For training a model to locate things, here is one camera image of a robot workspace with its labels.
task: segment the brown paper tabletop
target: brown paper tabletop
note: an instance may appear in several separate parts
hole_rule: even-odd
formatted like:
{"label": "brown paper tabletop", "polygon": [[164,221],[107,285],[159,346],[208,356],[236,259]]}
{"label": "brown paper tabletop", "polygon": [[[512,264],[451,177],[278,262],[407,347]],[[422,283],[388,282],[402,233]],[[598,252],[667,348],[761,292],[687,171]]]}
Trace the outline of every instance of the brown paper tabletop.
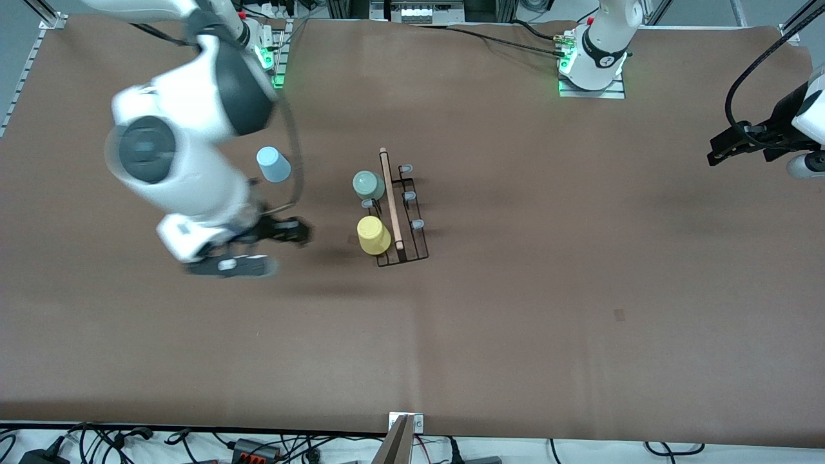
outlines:
{"label": "brown paper tabletop", "polygon": [[[71,17],[0,140],[0,417],[378,432],[410,410],[429,434],[821,447],[825,184],[705,160],[777,36],[640,31],[628,98],[607,101],[559,97],[544,55],[311,21],[285,92],[315,240],[262,245],[276,277],[217,280],[181,271],[163,213],[102,155],[111,97],[191,50]],[[810,71],[783,47],[736,116],[766,118]],[[260,177],[268,144],[289,154],[280,113],[221,149]],[[382,146],[415,166],[431,256],[379,269],[350,239],[351,179]]]}

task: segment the cup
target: cup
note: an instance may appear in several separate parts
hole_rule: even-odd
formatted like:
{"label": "cup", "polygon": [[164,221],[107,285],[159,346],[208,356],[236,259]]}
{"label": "cup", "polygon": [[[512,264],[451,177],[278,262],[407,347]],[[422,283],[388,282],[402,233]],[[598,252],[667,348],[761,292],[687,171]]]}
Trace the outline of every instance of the cup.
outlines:
{"label": "cup", "polygon": [[284,182],[292,173],[290,161],[284,158],[275,147],[263,147],[258,150],[258,166],[267,181],[272,183]]}
{"label": "cup", "polygon": [[384,223],[377,217],[368,215],[358,221],[358,243],[366,253],[378,255],[387,251],[392,239]]}
{"label": "cup", "polygon": [[372,171],[360,171],[352,178],[352,188],[361,200],[378,200],[384,196],[384,179]]}

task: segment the light blue cup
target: light blue cup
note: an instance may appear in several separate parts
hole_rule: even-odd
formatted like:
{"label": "light blue cup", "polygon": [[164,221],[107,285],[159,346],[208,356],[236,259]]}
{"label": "light blue cup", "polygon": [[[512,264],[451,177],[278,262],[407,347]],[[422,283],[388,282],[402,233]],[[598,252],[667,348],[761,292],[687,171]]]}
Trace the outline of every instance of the light blue cup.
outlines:
{"label": "light blue cup", "polygon": [[384,179],[372,171],[360,171],[352,178],[352,188],[361,200],[378,200],[384,196]]}
{"label": "light blue cup", "polygon": [[292,173],[290,161],[274,147],[259,149],[256,158],[263,177],[269,182],[284,182]]}

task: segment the wooden stick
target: wooden stick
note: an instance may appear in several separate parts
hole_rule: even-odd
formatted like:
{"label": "wooden stick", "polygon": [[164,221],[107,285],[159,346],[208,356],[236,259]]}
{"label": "wooden stick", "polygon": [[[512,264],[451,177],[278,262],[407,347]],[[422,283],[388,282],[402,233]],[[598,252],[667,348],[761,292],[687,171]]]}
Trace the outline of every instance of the wooden stick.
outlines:
{"label": "wooden stick", "polygon": [[389,154],[386,148],[381,148],[379,154],[381,158],[381,170],[384,171],[384,184],[387,190],[387,202],[389,203],[389,219],[393,223],[393,237],[395,238],[395,249],[404,249],[404,239],[401,237],[401,226],[398,224],[398,211],[395,208],[395,192],[393,192],[393,176],[389,173]]}

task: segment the yellow cup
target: yellow cup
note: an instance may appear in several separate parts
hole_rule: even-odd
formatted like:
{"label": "yellow cup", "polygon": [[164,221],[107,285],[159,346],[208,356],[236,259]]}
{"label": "yellow cup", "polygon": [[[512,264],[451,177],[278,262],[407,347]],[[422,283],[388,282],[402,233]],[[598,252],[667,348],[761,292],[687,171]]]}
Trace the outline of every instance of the yellow cup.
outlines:
{"label": "yellow cup", "polygon": [[365,252],[382,254],[387,251],[392,239],[384,223],[377,217],[368,215],[358,221],[358,242]]}

